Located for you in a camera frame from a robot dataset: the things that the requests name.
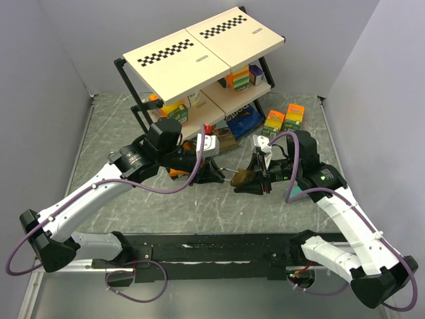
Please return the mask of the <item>green yellow box on shelf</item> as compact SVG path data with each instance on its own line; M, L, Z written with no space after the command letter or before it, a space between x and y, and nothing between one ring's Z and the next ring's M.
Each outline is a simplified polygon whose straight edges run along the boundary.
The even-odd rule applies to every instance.
M179 100L170 105L163 105L161 108L163 116L177 120L179 123L184 124L189 119L189 111L182 100Z

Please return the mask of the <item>blue snack bag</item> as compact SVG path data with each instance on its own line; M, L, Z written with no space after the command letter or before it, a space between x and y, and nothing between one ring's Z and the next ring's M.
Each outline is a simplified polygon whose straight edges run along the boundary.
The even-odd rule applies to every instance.
M249 134L252 130L255 130L262 122L262 117L255 108L253 108L250 104L247 104L235 112L225 116L224 121L230 128L235 139L239 140L246 134Z

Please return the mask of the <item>orange green box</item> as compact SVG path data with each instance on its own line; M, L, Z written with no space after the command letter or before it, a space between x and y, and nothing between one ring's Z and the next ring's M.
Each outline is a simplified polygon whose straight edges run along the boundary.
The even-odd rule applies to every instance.
M282 130L285 132L294 132L300 130L304 112L305 108L303 106L297 104L289 104Z
M261 135L268 138L275 138L280 133L284 120L285 114L271 110L264 122Z

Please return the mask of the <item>aluminium frame rail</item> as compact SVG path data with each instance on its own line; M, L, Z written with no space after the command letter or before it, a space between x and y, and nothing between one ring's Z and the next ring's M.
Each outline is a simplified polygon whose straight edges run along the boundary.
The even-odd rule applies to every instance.
M72 261L65 267L56 270L55 272L88 272L93 271L92 260Z

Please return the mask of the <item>white carton on shelf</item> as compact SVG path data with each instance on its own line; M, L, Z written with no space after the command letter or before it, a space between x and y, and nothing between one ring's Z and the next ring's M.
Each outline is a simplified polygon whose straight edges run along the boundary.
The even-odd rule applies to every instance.
M199 90L197 90L193 93L190 93L187 96L187 107L188 108L195 107L199 103L199 100L200 100L200 91Z

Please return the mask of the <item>orange green box right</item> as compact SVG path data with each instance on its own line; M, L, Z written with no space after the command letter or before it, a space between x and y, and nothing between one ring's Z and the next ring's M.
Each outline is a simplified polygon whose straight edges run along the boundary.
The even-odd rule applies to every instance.
M304 112L305 108L303 106L297 104L289 104L282 130L285 132L294 132L300 130Z

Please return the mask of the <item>purple white small box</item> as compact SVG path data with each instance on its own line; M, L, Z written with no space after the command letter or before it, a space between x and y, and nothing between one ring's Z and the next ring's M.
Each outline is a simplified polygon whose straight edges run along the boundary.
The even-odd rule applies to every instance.
M264 80L264 71L255 64L249 65L250 82L254 86L260 85Z

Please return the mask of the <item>orange bottle on shelf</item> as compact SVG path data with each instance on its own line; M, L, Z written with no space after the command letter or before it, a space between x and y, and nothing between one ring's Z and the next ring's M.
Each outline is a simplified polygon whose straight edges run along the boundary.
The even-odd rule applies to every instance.
M158 117L163 117L162 107L163 101L156 94L151 94L148 98L149 109Z

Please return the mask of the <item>large brass padlock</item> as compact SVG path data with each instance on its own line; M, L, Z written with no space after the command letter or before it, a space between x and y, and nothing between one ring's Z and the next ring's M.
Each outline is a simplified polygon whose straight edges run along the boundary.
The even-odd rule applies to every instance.
M233 187L238 187L243 183L247 182L253 175L254 172L248 169L229 169L226 167L220 167L220 171L233 173L232 178L225 177L224 180L230 182L230 185Z

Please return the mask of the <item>orange green box left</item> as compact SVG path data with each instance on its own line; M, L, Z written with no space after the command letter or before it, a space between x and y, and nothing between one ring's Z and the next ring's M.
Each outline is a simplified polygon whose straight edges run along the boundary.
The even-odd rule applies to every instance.
M275 138L280 133L284 120L285 114L271 110L264 122L261 135L268 138Z

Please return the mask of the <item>brass padlock with key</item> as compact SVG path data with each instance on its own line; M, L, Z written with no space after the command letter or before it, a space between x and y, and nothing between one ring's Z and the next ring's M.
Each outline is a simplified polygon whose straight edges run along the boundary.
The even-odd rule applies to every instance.
M109 154L108 154L108 160L109 160L109 162L113 162L114 160L113 160L113 157L115 156L115 152L110 152Z

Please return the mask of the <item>black frame cream shelf rack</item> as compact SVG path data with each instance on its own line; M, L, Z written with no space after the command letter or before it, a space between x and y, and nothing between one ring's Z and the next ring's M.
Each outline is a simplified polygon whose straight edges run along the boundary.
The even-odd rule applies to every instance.
M285 42L244 7L235 7L133 49L114 66L136 102L131 111L144 132L157 119L148 106L151 94L168 105L199 90L201 101L183 126L184 138L192 138L202 123L215 124L247 104L264 113L259 99L275 87L265 56ZM226 77L246 64L259 66L264 80L236 92Z

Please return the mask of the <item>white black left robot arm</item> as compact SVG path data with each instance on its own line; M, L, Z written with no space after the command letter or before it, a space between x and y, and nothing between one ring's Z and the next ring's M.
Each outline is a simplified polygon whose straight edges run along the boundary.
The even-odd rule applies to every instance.
M114 266L126 266L131 245L120 232L79 233L77 228L111 200L133 188L168 195L192 183L222 183L224 176L213 157L220 150L216 136L201 125L195 150L181 143L182 125L160 118L131 144L110 154L108 162L89 181L53 206L40 212L31 209L19 217L28 242L46 272L56 272L72 261L104 259ZM184 171L188 180L177 189L158 190L143 184L160 167Z

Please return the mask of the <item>stacked sponges pack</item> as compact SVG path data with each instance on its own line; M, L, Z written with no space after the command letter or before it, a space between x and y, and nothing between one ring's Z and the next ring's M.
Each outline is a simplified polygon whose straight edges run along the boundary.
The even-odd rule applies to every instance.
M231 72L226 77L227 84L236 92L240 92L250 87L249 65L246 64L241 68Z

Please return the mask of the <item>brown chips bag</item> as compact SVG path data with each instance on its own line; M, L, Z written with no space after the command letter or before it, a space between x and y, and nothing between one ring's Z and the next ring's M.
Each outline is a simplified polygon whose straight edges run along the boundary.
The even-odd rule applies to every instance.
M212 134L215 135L219 141L220 153L224 153L238 147L236 138L225 122L214 124L212 126Z

